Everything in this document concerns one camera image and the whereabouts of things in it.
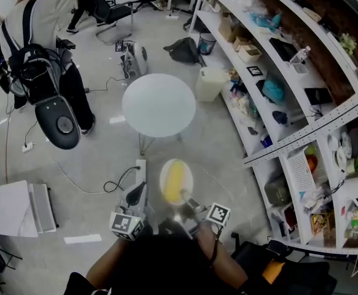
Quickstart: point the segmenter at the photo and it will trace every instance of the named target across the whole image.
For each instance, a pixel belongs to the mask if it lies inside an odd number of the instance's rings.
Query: white basket
[[[317,167],[311,174],[307,163],[305,151],[307,146],[295,150],[288,156],[288,162],[295,179],[297,191],[316,191],[320,184],[327,181],[326,169],[321,153],[315,146],[315,156],[318,160]]]

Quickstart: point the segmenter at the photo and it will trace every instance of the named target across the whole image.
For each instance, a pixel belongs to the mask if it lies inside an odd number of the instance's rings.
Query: white round table
[[[195,97],[180,79],[168,74],[148,74],[135,80],[125,91],[123,115],[139,133],[139,148],[144,155],[155,138],[177,135],[195,115]],[[152,141],[144,148],[142,136]]]

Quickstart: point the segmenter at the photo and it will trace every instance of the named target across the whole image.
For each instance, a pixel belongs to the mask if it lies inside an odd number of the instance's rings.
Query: gray floor
[[[199,66],[189,66],[170,59],[162,48],[186,37],[182,24],[188,16],[180,14],[178,21],[166,20],[166,12],[145,7],[135,17],[135,32],[131,40],[140,42],[149,55],[151,73],[167,73],[182,79],[191,89],[197,80]],[[129,25],[128,19],[119,21],[118,28]],[[70,38],[77,45],[74,61],[79,65],[85,87],[105,88],[109,77],[122,78],[119,55],[114,46],[105,46],[95,38],[98,28],[93,18],[79,25],[80,32],[70,36],[61,31],[61,37]],[[116,30],[105,35],[112,38]],[[123,81],[110,80],[108,92],[88,94],[96,114],[95,131],[82,138],[71,151],[61,151],[46,141],[36,126],[28,141],[36,143],[34,149],[22,154],[25,133],[36,121],[34,108],[27,106],[11,114],[8,132],[8,182],[27,179],[33,183],[47,183],[52,188],[52,204],[60,228],[56,233],[39,238],[6,238],[10,249],[20,254],[23,261],[16,263],[16,271],[6,270],[8,294],[61,294],[69,274],[86,274],[90,266],[114,242],[109,231],[109,215],[119,199],[119,192],[88,195],[76,189],[59,171],[55,159],[80,187],[101,192],[107,180],[119,176],[139,158],[138,134],[125,122],[110,124],[109,119],[122,115],[121,100],[126,86]],[[0,89],[0,120],[7,117],[6,94]],[[0,184],[6,182],[7,122],[0,125]],[[169,159],[179,158],[190,166],[194,175],[194,196],[209,205],[219,202],[232,209],[228,228],[222,241],[232,250],[229,238],[234,229],[244,238],[265,242],[268,222],[256,180],[250,170],[239,169],[243,157],[241,144],[233,122],[220,97],[213,103],[197,104],[193,122],[182,132],[182,142],[172,139],[156,140],[147,155],[150,201],[159,218],[165,216],[164,204],[158,186],[162,165]],[[131,175],[125,185],[134,182]],[[103,241],[86,244],[65,244],[63,237],[100,234]]]

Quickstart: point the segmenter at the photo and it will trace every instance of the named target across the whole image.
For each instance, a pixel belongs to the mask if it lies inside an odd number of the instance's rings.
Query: white t-shirt
[[[7,15],[6,28],[19,48],[23,48],[23,11],[29,0],[15,5]],[[56,51],[57,21],[77,5],[77,0],[37,0],[32,15],[32,44]],[[6,61],[11,50],[0,28],[0,46]]]

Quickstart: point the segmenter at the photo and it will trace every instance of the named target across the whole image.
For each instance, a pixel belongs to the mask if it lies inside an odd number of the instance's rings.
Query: plastic bottle
[[[307,59],[309,51],[311,48],[307,46],[306,48],[300,49],[296,55],[292,57],[292,59],[289,61],[290,64],[292,63],[302,63],[304,60]]]

